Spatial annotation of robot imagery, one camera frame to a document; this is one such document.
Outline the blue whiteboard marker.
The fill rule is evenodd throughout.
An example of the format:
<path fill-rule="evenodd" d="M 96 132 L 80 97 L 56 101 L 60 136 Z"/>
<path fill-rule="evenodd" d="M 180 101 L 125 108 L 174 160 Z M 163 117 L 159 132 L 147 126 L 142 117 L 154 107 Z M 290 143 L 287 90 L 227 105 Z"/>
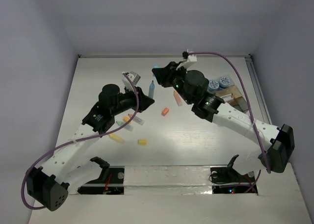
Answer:
<path fill-rule="evenodd" d="M 231 101 L 233 101 L 233 100 L 234 100 L 233 98 L 225 98 L 225 99 L 224 99 L 225 102 L 231 102 Z"/>

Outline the blue highlighter pen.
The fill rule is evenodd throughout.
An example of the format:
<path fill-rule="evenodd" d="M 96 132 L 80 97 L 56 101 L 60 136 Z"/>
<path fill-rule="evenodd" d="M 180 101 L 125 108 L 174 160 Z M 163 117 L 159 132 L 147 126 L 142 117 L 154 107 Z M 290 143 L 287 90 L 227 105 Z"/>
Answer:
<path fill-rule="evenodd" d="M 155 92 L 155 84 L 154 81 L 152 80 L 150 86 L 149 86 L 149 92 L 148 92 L 148 97 L 154 98 L 154 92 Z"/>

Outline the yellow highlighter cap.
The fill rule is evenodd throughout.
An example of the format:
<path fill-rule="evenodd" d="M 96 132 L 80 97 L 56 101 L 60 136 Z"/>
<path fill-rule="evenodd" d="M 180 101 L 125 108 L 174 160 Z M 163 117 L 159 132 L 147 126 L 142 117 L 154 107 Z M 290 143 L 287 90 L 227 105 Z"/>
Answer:
<path fill-rule="evenodd" d="M 138 140 L 139 145 L 145 146 L 145 145 L 147 145 L 147 143 L 148 143 L 147 140 Z"/>

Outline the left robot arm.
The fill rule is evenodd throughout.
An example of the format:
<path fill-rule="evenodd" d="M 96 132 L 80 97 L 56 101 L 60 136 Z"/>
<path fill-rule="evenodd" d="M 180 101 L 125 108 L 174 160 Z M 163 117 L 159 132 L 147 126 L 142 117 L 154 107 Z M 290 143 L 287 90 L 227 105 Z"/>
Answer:
<path fill-rule="evenodd" d="M 115 84 L 105 85 L 72 138 L 41 156 L 26 171 L 21 185 L 24 205 L 34 209 L 26 201 L 29 195 L 41 203 L 41 209 L 55 211 L 83 184 L 107 181 L 110 165 L 106 161 L 96 156 L 78 164 L 79 158 L 101 137 L 113 133 L 110 128 L 116 115 L 129 109 L 141 113 L 154 102 L 133 84 L 125 88 L 125 93 Z"/>

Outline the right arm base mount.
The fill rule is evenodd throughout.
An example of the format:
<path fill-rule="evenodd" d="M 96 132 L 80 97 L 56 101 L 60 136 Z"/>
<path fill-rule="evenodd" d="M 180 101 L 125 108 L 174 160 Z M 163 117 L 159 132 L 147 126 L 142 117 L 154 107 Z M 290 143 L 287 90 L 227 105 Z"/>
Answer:
<path fill-rule="evenodd" d="M 234 168 L 234 163 L 239 155 L 234 155 L 224 167 L 210 168 L 209 181 L 212 183 L 214 194 L 258 194 L 255 173 L 239 174 Z"/>

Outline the yellow highlighter pen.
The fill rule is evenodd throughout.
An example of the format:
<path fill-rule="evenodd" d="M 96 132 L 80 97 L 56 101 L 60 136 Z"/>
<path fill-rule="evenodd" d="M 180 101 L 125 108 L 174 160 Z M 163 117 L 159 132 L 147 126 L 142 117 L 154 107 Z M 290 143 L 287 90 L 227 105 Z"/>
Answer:
<path fill-rule="evenodd" d="M 112 134 L 109 134 L 109 137 L 111 140 L 117 142 L 117 143 L 120 143 L 120 144 L 123 144 L 125 143 L 125 140 L 121 137 L 119 137 L 118 135 L 112 133 Z"/>

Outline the blue patterned tape roll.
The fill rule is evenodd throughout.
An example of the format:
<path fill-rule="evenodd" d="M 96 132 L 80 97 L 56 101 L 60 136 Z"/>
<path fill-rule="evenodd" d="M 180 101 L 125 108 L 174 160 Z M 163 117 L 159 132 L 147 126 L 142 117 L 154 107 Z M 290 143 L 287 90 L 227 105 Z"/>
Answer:
<path fill-rule="evenodd" d="M 209 91 L 218 91 L 219 90 L 219 83 L 216 80 L 210 80 L 209 85 L 208 85 L 208 90 Z"/>

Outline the clear compartment organizer box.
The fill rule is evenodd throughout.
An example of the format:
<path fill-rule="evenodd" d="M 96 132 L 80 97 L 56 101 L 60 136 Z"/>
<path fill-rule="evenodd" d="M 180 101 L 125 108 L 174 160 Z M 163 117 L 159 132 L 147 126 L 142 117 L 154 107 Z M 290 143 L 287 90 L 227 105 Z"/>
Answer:
<path fill-rule="evenodd" d="M 233 80 L 230 78 L 229 75 L 223 75 L 223 76 L 227 76 L 230 80 L 231 80 L 231 84 L 228 88 L 220 88 L 218 91 L 210 91 L 212 94 L 218 96 L 220 98 L 220 96 L 226 95 L 226 94 L 232 94 L 232 98 L 234 99 L 231 102 L 227 102 L 228 104 L 230 104 L 232 107 L 234 107 L 235 109 L 243 112 L 243 113 L 247 113 L 249 108 L 248 108 L 248 104 L 245 100 L 245 98 L 243 97 L 241 91 L 238 89 L 238 87 L 235 85 L 235 83 L 233 82 Z"/>

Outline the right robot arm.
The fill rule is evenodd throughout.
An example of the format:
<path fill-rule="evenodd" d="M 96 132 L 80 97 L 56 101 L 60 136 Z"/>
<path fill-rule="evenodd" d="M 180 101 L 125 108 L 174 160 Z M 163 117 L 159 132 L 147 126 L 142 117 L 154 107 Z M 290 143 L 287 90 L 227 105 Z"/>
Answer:
<path fill-rule="evenodd" d="M 251 119 L 227 102 L 208 91 L 209 80 L 198 70 L 188 71 L 182 62 L 170 62 L 164 68 L 153 68 L 152 72 L 159 85 L 172 87 L 192 112 L 201 119 L 226 127 L 262 145 L 250 152 L 245 159 L 235 155 L 223 172 L 232 181 L 239 180 L 244 174 L 263 168 L 274 173 L 283 173 L 295 148 L 293 129 L 284 124 L 282 127 Z"/>

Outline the orange highlighter pen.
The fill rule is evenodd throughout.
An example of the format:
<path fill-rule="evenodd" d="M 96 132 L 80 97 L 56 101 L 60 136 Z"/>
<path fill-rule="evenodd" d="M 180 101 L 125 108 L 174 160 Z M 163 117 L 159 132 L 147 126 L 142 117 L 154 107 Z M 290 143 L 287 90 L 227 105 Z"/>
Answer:
<path fill-rule="evenodd" d="M 174 90 L 174 98 L 178 106 L 182 106 L 183 102 L 177 91 Z"/>
<path fill-rule="evenodd" d="M 133 114 L 128 114 L 129 118 L 132 118 L 132 121 L 139 124 L 139 125 L 144 125 L 145 121 L 138 116 L 134 116 Z"/>

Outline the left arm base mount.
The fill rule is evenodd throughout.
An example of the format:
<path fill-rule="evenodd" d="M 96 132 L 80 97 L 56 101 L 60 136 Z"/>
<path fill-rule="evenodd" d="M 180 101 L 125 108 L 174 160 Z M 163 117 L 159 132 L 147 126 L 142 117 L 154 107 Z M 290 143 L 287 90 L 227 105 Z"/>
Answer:
<path fill-rule="evenodd" d="M 90 161 L 101 168 L 96 179 L 91 180 L 78 188 L 81 195 L 123 195 L 125 167 L 110 166 L 100 157 L 93 157 Z"/>

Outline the green highlighter pen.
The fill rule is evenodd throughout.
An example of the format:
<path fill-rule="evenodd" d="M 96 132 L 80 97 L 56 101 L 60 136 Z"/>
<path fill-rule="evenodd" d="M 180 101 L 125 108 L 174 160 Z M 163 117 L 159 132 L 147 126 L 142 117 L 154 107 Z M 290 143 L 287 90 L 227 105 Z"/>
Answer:
<path fill-rule="evenodd" d="M 116 123 L 117 123 L 117 125 L 118 125 L 119 127 L 122 127 L 122 126 L 125 124 L 125 122 L 123 122 L 123 121 L 116 121 Z M 126 124 L 126 125 L 123 127 L 123 129 L 128 130 L 128 131 L 133 131 L 134 127 L 133 127 L 132 125 Z"/>

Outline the aluminium rail right edge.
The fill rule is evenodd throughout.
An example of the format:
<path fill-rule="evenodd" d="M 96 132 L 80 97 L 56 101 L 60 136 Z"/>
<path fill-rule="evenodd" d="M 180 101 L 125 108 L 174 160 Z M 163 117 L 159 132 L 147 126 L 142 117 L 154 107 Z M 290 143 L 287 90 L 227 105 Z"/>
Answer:
<path fill-rule="evenodd" d="M 281 139 L 284 137 L 284 133 L 281 131 L 280 127 L 270 124 L 271 119 L 268 115 L 268 110 L 253 67 L 253 61 L 250 58 L 246 58 L 245 61 L 253 83 L 260 111 L 262 113 L 262 121 L 257 121 L 257 128 L 265 149 L 265 155 L 271 169 L 277 173 L 281 173 L 284 170 L 284 165 L 287 163 L 286 148 L 281 142 Z"/>

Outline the orange highlighter cap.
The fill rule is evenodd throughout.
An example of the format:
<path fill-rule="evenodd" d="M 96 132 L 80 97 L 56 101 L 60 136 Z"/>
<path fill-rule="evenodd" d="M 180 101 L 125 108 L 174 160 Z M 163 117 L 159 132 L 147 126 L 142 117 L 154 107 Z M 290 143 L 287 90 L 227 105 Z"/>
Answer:
<path fill-rule="evenodd" d="M 163 111 L 161 112 L 162 116 L 166 116 L 169 113 L 169 108 L 164 108 Z"/>

